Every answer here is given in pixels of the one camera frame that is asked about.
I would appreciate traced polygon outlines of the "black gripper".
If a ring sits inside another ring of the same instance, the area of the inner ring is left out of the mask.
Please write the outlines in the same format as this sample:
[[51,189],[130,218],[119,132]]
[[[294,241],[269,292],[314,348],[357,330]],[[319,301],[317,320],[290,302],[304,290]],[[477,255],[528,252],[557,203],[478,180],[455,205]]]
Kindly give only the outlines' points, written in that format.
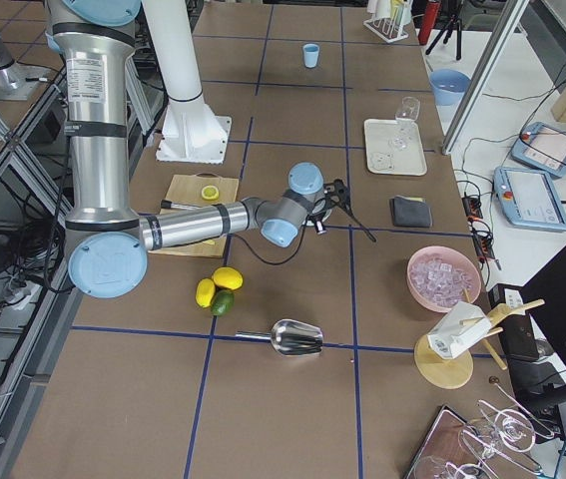
[[323,185],[322,196],[315,202],[312,211],[306,218],[306,223],[311,224],[318,235],[325,234],[323,222],[327,213],[334,208],[339,208],[350,216],[350,193],[342,179],[335,179]]

